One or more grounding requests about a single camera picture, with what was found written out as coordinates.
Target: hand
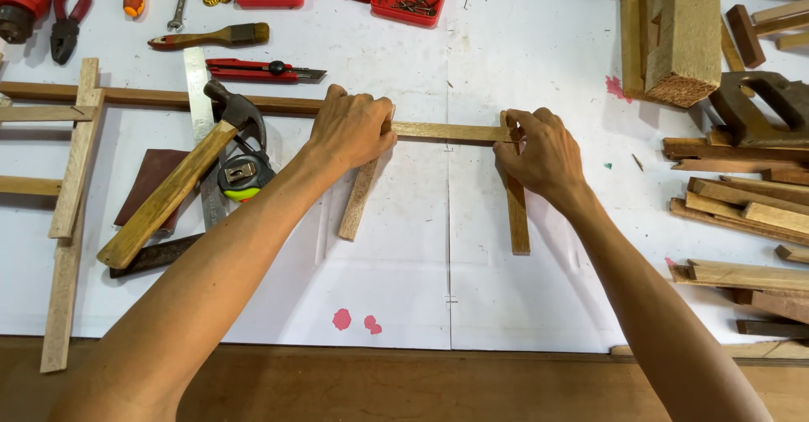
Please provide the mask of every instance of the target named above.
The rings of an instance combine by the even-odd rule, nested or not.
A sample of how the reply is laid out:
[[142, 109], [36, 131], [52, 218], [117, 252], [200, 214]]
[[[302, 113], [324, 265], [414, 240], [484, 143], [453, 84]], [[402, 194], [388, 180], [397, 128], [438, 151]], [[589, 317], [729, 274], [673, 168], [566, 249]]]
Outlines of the hand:
[[495, 156], [522, 186], [565, 214], [571, 203], [581, 198], [581, 190], [587, 189], [579, 145], [561, 119], [547, 108], [539, 108], [533, 115], [509, 109], [508, 118], [519, 122], [526, 138], [525, 149], [517, 156], [503, 142], [495, 142]]
[[379, 157], [396, 142], [396, 133], [381, 133], [393, 113], [391, 101], [371, 95], [348, 95], [346, 89], [332, 84], [311, 127], [309, 146], [323, 152], [345, 170], [357, 168]]

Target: wooden hammer handle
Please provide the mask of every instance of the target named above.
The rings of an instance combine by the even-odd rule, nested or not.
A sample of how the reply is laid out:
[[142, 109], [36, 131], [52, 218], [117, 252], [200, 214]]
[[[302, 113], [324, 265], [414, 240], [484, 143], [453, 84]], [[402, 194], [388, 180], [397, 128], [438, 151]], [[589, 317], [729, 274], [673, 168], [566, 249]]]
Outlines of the wooden hammer handle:
[[230, 123], [219, 121], [99, 251], [96, 258], [113, 269], [125, 269], [237, 132]]

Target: wrench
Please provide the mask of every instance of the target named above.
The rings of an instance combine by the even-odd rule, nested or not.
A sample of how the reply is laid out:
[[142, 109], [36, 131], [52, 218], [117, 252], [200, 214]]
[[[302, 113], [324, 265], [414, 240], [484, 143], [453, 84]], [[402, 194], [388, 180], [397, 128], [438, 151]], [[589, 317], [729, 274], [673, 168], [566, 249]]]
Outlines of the wrench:
[[169, 32], [179, 32], [183, 28], [183, 9], [185, 8], [185, 0], [177, 0], [177, 9], [174, 11], [174, 19], [168, 21]]

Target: red utility knife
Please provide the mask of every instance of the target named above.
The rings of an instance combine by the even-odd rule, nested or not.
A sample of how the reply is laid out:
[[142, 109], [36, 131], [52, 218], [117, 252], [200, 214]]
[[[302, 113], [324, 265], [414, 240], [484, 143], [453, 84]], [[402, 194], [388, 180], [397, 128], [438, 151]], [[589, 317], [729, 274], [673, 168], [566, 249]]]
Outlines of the red utility knife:
[[295, 68], [284, 62], [245, 62], [237, 58], [209, 58], [205, 60], [210, 74], [227, 80], [253, 82], [296, 83], [300, 80], [316, 83], [326, 71]]

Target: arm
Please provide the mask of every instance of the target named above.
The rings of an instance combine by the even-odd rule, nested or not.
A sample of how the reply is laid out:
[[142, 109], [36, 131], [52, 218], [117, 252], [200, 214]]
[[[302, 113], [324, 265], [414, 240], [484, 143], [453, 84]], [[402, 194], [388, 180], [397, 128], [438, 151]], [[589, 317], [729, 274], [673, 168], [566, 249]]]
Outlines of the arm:
[[396, 141], [389, 99], [332, 85], [288, 166], [186, 251], [99, 341], [50, 420], [174, 420], [177, 404], [256, 291], [287, 236], [348, 169]]
[[769, 421], [761, 399], [672, 286], [607, 216], [581, 171], [579, 145], [559, 117], [541, 108], [509, 110], [526, 135], [516, 156], [496, 143], [498, 160], [573, 225], [627, 342], [674, 421]]

